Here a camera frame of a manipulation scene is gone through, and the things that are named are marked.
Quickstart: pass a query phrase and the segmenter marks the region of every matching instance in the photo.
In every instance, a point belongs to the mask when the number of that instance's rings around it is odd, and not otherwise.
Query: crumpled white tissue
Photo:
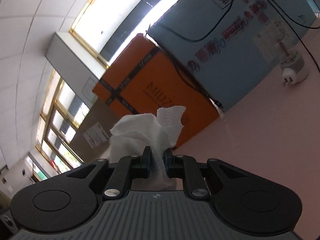
[[[176,189],[176,179],[169,179],[165,172],[163,153],[176,145],[183,128],[181,116],[185,110],[184,106],[173,106],[159,108],[156,117],[153,114],[126,115],[110,130],[109,163],[116,163],[127,155],[142,155],[145,146],[151,147],[150,178],[133,180],[132,189]]]

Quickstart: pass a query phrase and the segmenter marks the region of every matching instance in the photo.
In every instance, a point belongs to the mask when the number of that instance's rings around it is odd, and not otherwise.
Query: cardboard box
[[[187,109],[181,118],[184,128],[177,147],[219,117],[210,100],[183,82],[167,55],[142,34],[120,54],[93,92],[118,118],[127,114],[156,115],[161,107],[185,106]]]
[[[98,159],[109,147],[110,129],[118,121],[117,115],[98,99],[71,140],[71,149],[85,163]]]

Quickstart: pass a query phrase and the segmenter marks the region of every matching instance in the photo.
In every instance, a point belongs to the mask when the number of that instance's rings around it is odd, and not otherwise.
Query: ridged gray panel
[[[121,200],[106,201],[97,215],[72,231],[38,235],[25,230],[12,240],[299,240],[292,232],[256,237],[223,224],[206,202],[183,191],[130,191]]]

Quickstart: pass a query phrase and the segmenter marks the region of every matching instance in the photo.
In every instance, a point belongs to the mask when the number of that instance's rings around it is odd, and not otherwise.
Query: orange box
[[[219,117],[211,101],[185,84],[167,55],[142,34],[130,42],[93,92],[119,118],[127,114],[156,115],[161,107],[185,106],[187,109],[181,118],[184,127],[177,147]]]

